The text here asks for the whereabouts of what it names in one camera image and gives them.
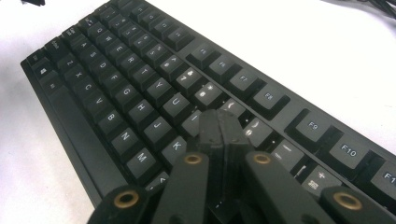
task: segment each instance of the key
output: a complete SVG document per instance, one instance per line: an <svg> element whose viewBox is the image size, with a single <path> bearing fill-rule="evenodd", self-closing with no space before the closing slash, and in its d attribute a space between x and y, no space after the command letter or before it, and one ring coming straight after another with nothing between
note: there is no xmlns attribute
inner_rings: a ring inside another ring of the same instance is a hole
<svg viewBox="0 0 396 224"><path fill-rule="evenodd" d="M126 128L126 123L116 110L112 110L98 122L98 127L105 138L111 141L115 134Z"/></svg>
<svg viewBox="0 0 396 224"><path fill-rule="evenodd" d="M139 131L143 131L149 124L158 118L158 112L147 102L142 100L128 112L128 118Z"/></svg>
<svg viewBox="0 0 396 224"><path fill-rule="evenodd" d="M150 147L156 151L163 149L177 135L176 131L161 116L145 129L144 134Z"/></svg>
<svg viewBox="0 0 396 224"><path fill-rule="evenodd" d="M290 101L282 91L272 85L265 85L249 104L255 108L266 119L273 119L274 116Z"/></svg>
<svg viewBox="0 0 396 224"><path fill-rule="evenodd" d="M320 197L323 189L342 185L342 182L334 175L314 163L308 165L297 178L302 182L304 189L317 197Z"/></svg>
<svg viewBox="0 0 396 224"><path fill-rule="evenodd" d="M270 139L273 132L272 128L258 118L253 119L244 129L245 136L249 139L251 145L258 150L268 147L265 143L267 139Z"/></svg>
<svg viewBox="0 0 396 224"><path fill-rule="evenodd" d="M154 82L145 92L147 98L157 108L165 104L175 93L176 90L163 77Z"/></svg>
<svg viewBox="0 0 396 224"><path fill-rule="evenodd" d="M192 100L201 110L207 110L216 109L226 97L227 95L221 89L208 82L194 94Z"/></svg>
<svg viewBox="0 0 396 224"><path fill-rule="evenodd" d="M177 157L186 153L186 150L187 142L181 136L175 138L175 140L163 149L162 155L165 157L166 164L170 169L175 164Z"/></svg>
<svg viewBox="0 0 396 224"><path fill-rule="evenodd" d="M136 155L126 163L126 166L139 185L147 183L161 167L145 147L136 153Z"/></svg>
<svg viewBox="0 0 396 224"><path fill-rule="evenodd" d="M199 134L199 116L201 115L200 110L196 110L180 125L180 131L186 137L195 137Z"/></svg>
<svg viewBox="0 0 396 224"><path fill-rule="evenodd" d="M140 141L131 128L125 129L114 138L114 140L111 141L111 145L116 149L117 155L119 155L122 163L127 162L144 147L143 142Z"/></svg>
<svg viewBox="0 0 396 224"><path fill-rule="evenodd" d="M283 139L271 154L277 158L292 175L295 175L303 165L304 153L286 139Z"/></svg>
<svg viewBox="0 0 396 224"><path fill-rule="evenodd" d="M189 60L189 62L193 63L201 70L204 70L219 56L220 53L215 51L211 46L208 44L202 44L200 47L198 47L198 49L195 49L187 56L187 60Z"/></svg>
<svg viewBox="0 0 396 224"><path fill-rule="evenodd" d="M163 116L174 126L183 121L193 110L194 106L179 93L175 94L163 105Z"/></svg>
<svg viewBox="0 0 396 224"><path fill-rule="evenodd" d="M176 79L177 89L186 97L196 93L207 80L193 68L187 69Z"/></svg>
<svg viewBox="0 0 396 224"><path fill-rule="evenodd" d="M396 202L396 165L382 158L375 158L357 177L356 186L384 206Z"/></svg>
<svg viewBox="0 0 396 224"><path fill-rule="evenodd" d="M230 79L226 87L239 99L246 100L261 84L261 79L243 68Z"/></svg>

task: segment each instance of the black keyboard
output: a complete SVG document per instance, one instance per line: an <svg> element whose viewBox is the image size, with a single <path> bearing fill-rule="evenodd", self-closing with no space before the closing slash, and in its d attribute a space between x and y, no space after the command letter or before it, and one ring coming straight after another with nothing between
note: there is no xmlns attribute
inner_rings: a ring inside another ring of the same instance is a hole
<svg viewBox="0 0 396 224"><path fill-rule="evenodd" d="M234 113L314 197L346 186L396 214L396 159L142 0L112 0L21 62L96 206L162 188L207 109Z"/></svg>

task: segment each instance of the white surface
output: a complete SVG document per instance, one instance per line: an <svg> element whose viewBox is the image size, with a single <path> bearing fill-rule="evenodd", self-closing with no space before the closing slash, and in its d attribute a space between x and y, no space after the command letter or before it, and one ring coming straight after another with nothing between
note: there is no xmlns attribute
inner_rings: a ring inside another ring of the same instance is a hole
<svg viewBox="0 0 396 224"><path fill-rule="evenodd" d="M0 1L0 223L84 223L92 204L20 62L105 1ZM396 154L395 29L317 0L151 0Z"/></svg>

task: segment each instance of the spacebar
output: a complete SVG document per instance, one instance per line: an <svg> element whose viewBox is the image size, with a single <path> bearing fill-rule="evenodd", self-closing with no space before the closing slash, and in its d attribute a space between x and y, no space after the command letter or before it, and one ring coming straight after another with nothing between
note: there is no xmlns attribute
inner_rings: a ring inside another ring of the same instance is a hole
<svg viewBox="0 0 396 224"><path fill-rule="evenodd" d="M61 92L51 101L59 121L64 126L70 142L101 198L111 190L127 185L125 178L114 161L111 160L88 121L81 114L69 91Z"/></svg>

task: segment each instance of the brass insert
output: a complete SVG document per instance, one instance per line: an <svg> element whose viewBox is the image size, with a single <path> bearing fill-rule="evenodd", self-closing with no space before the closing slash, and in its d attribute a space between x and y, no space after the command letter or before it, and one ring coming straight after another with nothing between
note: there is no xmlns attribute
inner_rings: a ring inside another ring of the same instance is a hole
<svg viewBox="0 0 396 224"><path fill-rule="evenodd" d="M184 158L184 161L188 164L198 164L202 161L202 158L198 155L188 155Z"/></svg>
<svg viewBox="0 0 396 224"><path fill-rule="evenodd" d="M134 206L139 201L139 195L134 190L126 190L117 195L114 205L118 208L128 208Z"/></svg>
<svg viewBox="0 0 396 224"><path fill-rule="evenodd" d="M363 208L361 201L348 193L336 192L334 193L333 198L341 206L349 210L361 210Z"/></svg>
<svg viewBox="0 0 396 224"><path fill-rule="evenodd" d="M266 164L271 161L271 159L268 156L263 155L263 154L254 155L253 159L255 162L260 163L260 164Z"/></svg>

